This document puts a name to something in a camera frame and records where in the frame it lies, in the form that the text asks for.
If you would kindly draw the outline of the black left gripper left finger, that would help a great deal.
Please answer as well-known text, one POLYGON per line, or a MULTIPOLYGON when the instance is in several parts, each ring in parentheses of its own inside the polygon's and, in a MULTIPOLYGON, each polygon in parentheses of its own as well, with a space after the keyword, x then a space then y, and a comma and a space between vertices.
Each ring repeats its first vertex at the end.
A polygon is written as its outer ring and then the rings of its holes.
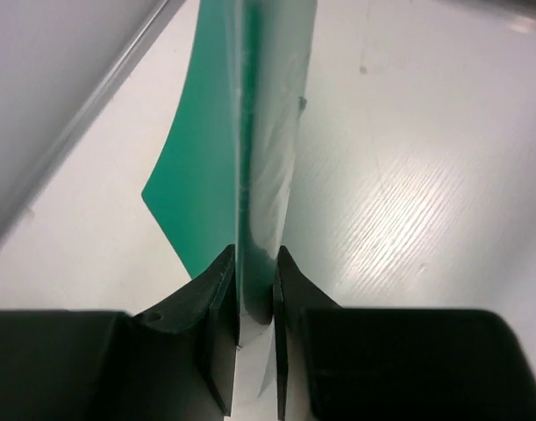
POLYGON ((0 420, 221 420, 232 408, 235 250, 132 316, 0 310, 0 420))

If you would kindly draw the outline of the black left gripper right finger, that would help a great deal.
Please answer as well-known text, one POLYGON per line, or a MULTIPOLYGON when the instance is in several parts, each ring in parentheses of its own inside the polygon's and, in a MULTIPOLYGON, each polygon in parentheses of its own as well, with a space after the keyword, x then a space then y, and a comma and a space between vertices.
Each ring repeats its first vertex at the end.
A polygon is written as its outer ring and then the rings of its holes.
POLYGON ((273 299, 281 420, 536 420, 536 379, 494 312, 342 307, 286 248, 273 299))

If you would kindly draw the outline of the green notebook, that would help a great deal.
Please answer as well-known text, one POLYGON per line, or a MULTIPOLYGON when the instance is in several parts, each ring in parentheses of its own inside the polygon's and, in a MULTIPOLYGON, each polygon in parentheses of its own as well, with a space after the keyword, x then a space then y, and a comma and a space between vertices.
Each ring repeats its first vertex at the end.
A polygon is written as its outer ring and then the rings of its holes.
POLYGON ((234 246, 239 342, 272 319, 317 5, 203 1, 173 124, 142 198, 191 276, 234 246))

